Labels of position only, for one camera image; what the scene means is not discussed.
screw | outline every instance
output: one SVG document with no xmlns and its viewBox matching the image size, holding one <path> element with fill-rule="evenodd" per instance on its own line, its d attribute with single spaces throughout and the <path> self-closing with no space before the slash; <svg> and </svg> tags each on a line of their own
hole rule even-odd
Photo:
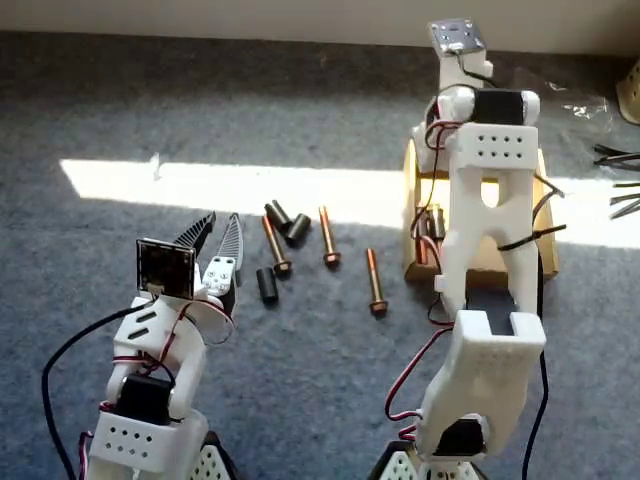
<svg viewBox="0 0 640 480">
<path fill-rule="evenodd" d="M 329 225 L 329 216 L 327 215 L 327 207 L 320 207 L 320 223 L 322 224 L 322 236 L 324 237 L 324 245 L 326 253 L 322 257 L 324 264 L 330 269 L 340 265 L 342 255 L 335 250 L 333 245 L 333 235 L 331 234 L 331 226 Z"/>
<path fill-rule="evenodd" d="M 371 283 L 371 303 L 369 309 L 375 316 L 384 316 L 387 313 L 389 303 L 382 298 L 382 290 L 380 289 L 380 279 L 378 278 L 378 265 L 376 263 L 376 254 L 371 248 L 367 248 L 367 263 L 369 265 L 369 281 Z"/>
<path fill-rule="evenodd" d="M 282 254 L 282 248 L 280 248 L 280 243 L 278 242 L 278 238 L 273 233 L 271 222 L 266 215 L 262 217 L 262 226 L 264 227 L 264 233 L 267 234 L 267 240 L 269 240 L 271 253 L 273 253 L 273 258 L 276 262 L 273 265 L 273 271 L 277 276 L 285 277 L 291 273 L 291 262 L 284 258 L 284 255 Z"/>
</svg>

black tube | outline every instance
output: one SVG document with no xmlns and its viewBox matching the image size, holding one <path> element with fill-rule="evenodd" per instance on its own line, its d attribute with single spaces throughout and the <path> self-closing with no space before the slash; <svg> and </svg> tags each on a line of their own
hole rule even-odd
<svg viewBox="0 0 640 480">
<path fill-rule="evenodd" d="M 309 227 L 311 226 L 311 219 L 304 215 L 303 213 L 299 214 L 296 219 L 291 224 L 291 227 L 287 231 L 285 235 L 285 240 L 287 244 L 292 247 L 299 247 L 302 245 L 304 237 L 307 235 L 309 231 Z"/>
<path fill-rule="evenodd" d="M 260 290 L 260 298 L 265 304 L 274 304 L 278 301 L 278 286 L 276 285 L 276 276 L 272 268 L 261 268 L 256 270 L 256 278 L 258 279 L 258 289 Z"/>
<path fill-rule="evenodd" d="M 291 219 L 278 201 L 273 200 L 271 203 L 265 204 L 264 209 L 267 212 L 267 218 L 271 222 L 271 225 L 280 233 L 286 234 L 291 227 Z"/>
<path fill-rule="evenodd" d="M 429 236 L 436 242 L 444 240 L 447 231 L 444 226 L 444 211 L 437 205 L 427 210 L 429 216 Z"/>
</svg>

white wall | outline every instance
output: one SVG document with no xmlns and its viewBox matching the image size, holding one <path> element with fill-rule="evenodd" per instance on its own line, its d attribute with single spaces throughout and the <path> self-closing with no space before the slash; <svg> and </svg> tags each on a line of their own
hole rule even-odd
<svg viewBox="0 0 640 480">
<path fill-rule="evenodd" d="M 428 44 L 470 16 L 490 50 L 640 53 L 640 0 L 0 0 L 0 29 Z"/>
</svg>

black cylinder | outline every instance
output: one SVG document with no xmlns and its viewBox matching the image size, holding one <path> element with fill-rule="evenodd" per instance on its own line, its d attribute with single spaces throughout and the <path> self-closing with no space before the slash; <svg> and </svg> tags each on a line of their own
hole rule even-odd
<svg viewBox="0 0 640 480">
<path fill-rule="evenodd" d="M 444 226 L 444 211 L 437 205 L 429 208 L 429 236 L 436 241 L 443 240 L 447 231 Z"/>
<path fill-rule="evenodd" d="M 311 219 L 303 213 L 299 214 L 291 224 L 291 227 L 289 227 L 287 234 L 284 236 L 287 244 L 292 247 L 301 246 L 310 226 Z"/>
<path fill-rule="evenodd" d="M 256 278 L 258 279 L 258 289 L 260 290 L 260 298 L 265 304 L 273 304 L 278 301 L 278 286 L 276 285 L 276 276 L 272 268 L 261 268 L 256 270 Z"/>
<path fill-rule="evenodd" d="M 283 235 L 286 234 L 287 230 L 291 227 L 291 219 L 278 201 L 273 200 L 271 203 L 265 204 L 264 209 L 267 212 L 267 218 L 271 222 L 271 225 Z"/>
<path fill-rule="evenodd" d="M 420 210 L 422 207 L 417 207 L 416 214 L 420 213 Z M 416 221 L 416 237 L 430 236 L 429 233 L 429 214 L 422 212 Z"/>
</svg>

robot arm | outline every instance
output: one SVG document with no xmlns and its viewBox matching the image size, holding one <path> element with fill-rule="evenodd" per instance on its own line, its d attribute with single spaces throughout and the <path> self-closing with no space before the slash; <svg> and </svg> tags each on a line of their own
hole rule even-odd
<svg viewBox="0 0 640 480">
<path fill-rule="evenodd" d="M 421 460 L 417 478 L 475 480 L 470 462 L 497 454 L 507 444 L 546 342 L 536 309 L 538 252 L 533 242 L 501 251 L 516 305 L 509 316 L 512 335 L 494 335 L 487 314 L 465 306 L 467 270 L 481 239 L 490 236 L 497 245 L 508 245 L 532 235 L 538 165 L 533 125 L 540 100 L 533 92 L 482 88 L 492 67 L 469 20 L 436 22 L 430 29 L 440 57 L 440 92 L 427 109 L 422 138 L 432 148 L 421 168 L 449 172 L 449 229 L 434 289 L 455 322 L 449 352 L 425 391 L 418 420 L 403 433 L 415 430 Z M 481 198 L 484 178 L 499 183 L 494 208 Z"/>
<path fill-rule="evenodd" d="M 202 247 L 214 220 L 212 214 L 196 222 L 176 244 L 147 242 L 147 248 L 158 250 L 146 252 L 146 257 L 141 257 L 139 251 L 139 268 L 141 258 L 153 259 L 153 265 L 142 274 L 139 272 L 139 278 L 145 285 L 152 285 L 150 292 L 159 296 L 149 307 L 125 317 L 114 338 L 115 365 L 91 444 L 87 471 L 90 480 L 130 479 L 133 470 L 140 472 L 139 479 L 199 479 L 204 477 L 194 465 L 199 464 L 201 449 L 208 449 L 202 465 L 211 463 L 211 458 L 220 458 L 218 447 L 203 447 L 207 421 L 191 404 L 205 366 L 205 340 L 220 343 L 212 339 L 220 337 L 221 329 L 233 326 L 231 316 L 242 263 L 237 215 L 231 216 L 204 280 L 200 279 L 197 264 L 192 263 L 191 280 L 176 281 L 181 266 L 190 262 L 189 255 L 195 255 Z M 179 261 L 167 259 L 166 255 L 178 255 Z M 167 264 L 178 267 L 167 269 Z M 190 289 L 193 293 L 188 298 L 164 294 Z M 146 302 L 148 298 L 140 296 L 133 305 Z M 143 366 L 146 372 L 140 373 Z M 149 375 L 159 366 L 166 369 L 169 380 Z M 206 471 L 220 473 L 217 478 L 235 478 L 225 463 L 213 462 Z"/>
</svg>

